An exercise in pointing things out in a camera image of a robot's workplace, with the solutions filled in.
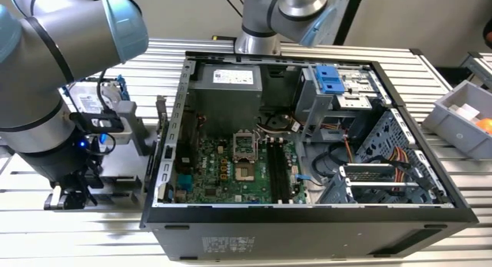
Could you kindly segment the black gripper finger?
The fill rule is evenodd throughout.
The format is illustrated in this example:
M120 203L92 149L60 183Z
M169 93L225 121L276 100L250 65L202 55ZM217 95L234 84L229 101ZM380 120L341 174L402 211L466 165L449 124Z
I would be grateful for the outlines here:
M84 209L86 202L97 205L96 198L89 192L89 187L101 189L102 181L97 174L82 171L68 174L58 182L50 182L52 193L44 202L44 210Z

